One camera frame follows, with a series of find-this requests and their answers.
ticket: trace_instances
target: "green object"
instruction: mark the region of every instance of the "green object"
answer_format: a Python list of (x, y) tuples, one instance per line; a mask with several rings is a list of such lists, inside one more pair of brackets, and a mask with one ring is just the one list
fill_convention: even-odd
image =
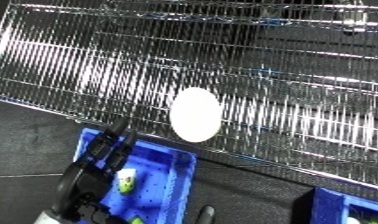
[(130, 221), (130, 224), (145, 224), (143, 220), (139, 217), (135, 217)]
[(135, 188), (135, 170), (122, 169), (117, 173), (119, 179), (119, 191), (122, 194), (130, 194)]

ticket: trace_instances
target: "blue tray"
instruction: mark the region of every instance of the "blue tray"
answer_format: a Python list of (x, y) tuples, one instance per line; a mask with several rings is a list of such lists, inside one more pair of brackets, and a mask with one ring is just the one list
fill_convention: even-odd
[[(98, 133), (83, 130), (74, 160)], [(116, 177), (102, 203), (126, 221), (139, 217), (145, 224), (182, 223), (195, 165), (193, 153), (138, 140), (124, 166), (136, 170), (134, 190), (122, 194)]]
[(350, 212), (354, 210), (377, 215), (378, 202), (316, 188), (311, 224), (347, 224)]

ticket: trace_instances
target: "black surface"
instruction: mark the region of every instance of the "black surface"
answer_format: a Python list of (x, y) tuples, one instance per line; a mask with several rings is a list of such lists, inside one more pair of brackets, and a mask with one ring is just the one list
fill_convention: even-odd
[[(0, 102), (0, 224), (32, 223), (50, 206), (84, 125)], [(216, 208), (217, 223), (290, 223), (295, 199), (311, 187), (200, 160), (184, 223)]]

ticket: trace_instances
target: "metal wire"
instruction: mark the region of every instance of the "metal wire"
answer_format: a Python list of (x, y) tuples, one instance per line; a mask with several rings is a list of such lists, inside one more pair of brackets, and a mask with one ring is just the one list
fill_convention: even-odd
[(13, 0), (0, 26), (0, 100), (177, 139), (191, 86), (224, 105), (203, 146), (378, 186), (378, 0)]

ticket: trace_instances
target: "green toy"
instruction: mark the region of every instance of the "green toy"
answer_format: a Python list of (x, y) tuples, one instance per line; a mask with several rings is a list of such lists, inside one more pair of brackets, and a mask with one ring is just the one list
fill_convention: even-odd
[(131, 194), (135, 189), (135, 169), (122, 169), (117, 173), (119, 191), (122, 194)]

